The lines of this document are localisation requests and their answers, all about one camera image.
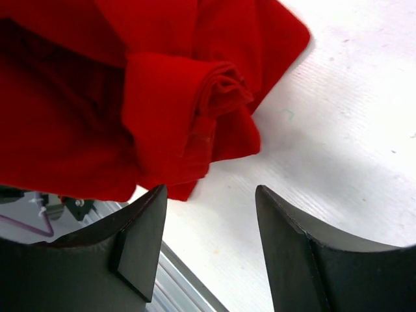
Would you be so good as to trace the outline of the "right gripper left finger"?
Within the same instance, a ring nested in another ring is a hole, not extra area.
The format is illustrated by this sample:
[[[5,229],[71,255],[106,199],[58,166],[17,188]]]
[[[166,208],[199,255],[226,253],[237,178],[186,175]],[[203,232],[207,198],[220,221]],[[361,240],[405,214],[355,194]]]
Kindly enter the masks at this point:
[[[53,242],[1,240],[2,311],[144,311],[151,301],[167,190]]]

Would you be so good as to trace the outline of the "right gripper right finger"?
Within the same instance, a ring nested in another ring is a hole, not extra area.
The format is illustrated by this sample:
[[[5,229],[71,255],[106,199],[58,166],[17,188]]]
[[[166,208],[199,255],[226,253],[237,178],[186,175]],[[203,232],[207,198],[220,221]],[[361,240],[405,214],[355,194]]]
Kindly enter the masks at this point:
[[[415,247],[333,227],[270,188],[255,191],[275,311],[414,311]]]

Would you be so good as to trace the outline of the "red t shirt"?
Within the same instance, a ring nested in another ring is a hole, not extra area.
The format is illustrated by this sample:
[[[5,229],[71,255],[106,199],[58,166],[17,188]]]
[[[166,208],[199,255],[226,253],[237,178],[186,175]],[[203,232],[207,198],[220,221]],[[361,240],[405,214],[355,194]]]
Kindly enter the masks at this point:
[[[1,184],[185,201],[259,153],[252,115],[310,39],[278,1],[2,1]]]

